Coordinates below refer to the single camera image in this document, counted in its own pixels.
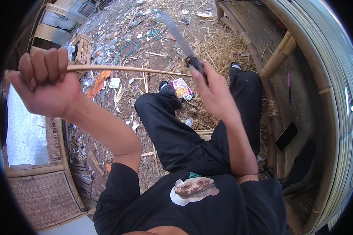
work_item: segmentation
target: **person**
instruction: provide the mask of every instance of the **person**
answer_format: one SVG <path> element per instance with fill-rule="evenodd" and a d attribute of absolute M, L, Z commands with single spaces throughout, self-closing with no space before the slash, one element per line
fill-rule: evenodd
<path fill-rule="evenodd" d="M 170 172 L 140 195 L 140 139 L 124 122 L 81 92 L 67 73 L 64 48 L 24 54 L 9 82 L 29 112 L 61 117 L 96 137 L 114 155 L 106 189 L 94 214 L 98 234 L 284 234 L 283 193 L 276 178 L 259 181 L 262 83 L 232 63 L 230 84 L 204 62 L 208 83 L 191 68 L 195 91 L 221 119 L 210 141 L 174 117 L 181 108 L 169 82 L 147 93 L 135 108 Z"/>

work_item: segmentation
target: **t-shirt print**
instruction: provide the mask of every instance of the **t-shirt print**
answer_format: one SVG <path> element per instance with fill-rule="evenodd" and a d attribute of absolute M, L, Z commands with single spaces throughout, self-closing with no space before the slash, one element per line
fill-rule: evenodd
<path fill-rule="evenodd" d="M 213 184 L 215 181 L 190 172 L 190 178 L 175 182 L 170 191 L 170 199 L 177 205 L 185 206 L 190 202 L 198 202 L 207 196 L 215 196 L 220 190 Z"/>

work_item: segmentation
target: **black pants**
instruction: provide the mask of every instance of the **black pants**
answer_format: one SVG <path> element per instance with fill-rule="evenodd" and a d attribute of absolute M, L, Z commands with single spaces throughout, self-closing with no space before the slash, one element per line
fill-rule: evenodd
<path fill-rule="evenodd" d="M 262 83 L 251 71 L 229 69 L 230 92 L 240 111 L 249 142 L 255 153 L 260 149 Z M 135 103 L 137 114 L 150 136 L 165 171 L 186 170 L 201 175 L 230 174 L 226 127 L 221 121 L 210 141 L 175 118 L 178 97 L 169 93 L 147 93 Z"/>

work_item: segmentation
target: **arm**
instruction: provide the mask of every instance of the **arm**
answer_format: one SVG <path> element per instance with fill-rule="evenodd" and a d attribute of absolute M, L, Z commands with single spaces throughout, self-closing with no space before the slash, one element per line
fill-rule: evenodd
<path fill-rule="evenodd" d="M 22 98 L 29 112 L 47 117 L 61 117 L 96 137 L 114 154 L 114 162 L 138 173 L 142 145 L 135 132 L 91 101 L 81 91 L 76 73 L 67 73 L 65 48 L 24 54 L 18 73 L 9 82 Z"/>
<path fill-rule="evenodd" d="M 220 76 L 209 63 L 203 63 L 203 67 L 209 85 L 200 72 L 190 67 L 196 81 L 195 89 L 209 112 L 220 118 L 226 126 L 231 171 L 239 183 L 257 181 L 259 178 L 256 157 L 226 79 Z"/>

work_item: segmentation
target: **knife handle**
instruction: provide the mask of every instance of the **knife handle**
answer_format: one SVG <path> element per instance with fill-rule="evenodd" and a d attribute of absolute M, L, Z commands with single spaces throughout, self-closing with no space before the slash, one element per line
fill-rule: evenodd
<path fill-rule="evenodd" d="M 200 63 L 199 59 L 196 56 L 189 56 L 186 59 L 186 66 L 187 68 L 190 66 L 195 67 L 205 78 L 205 81 L 208 84 L 208 78 L 207 78 L 207 74 L 205 74 L 204 72 L 204 68 L 202 66 L 202 64 Z"/>

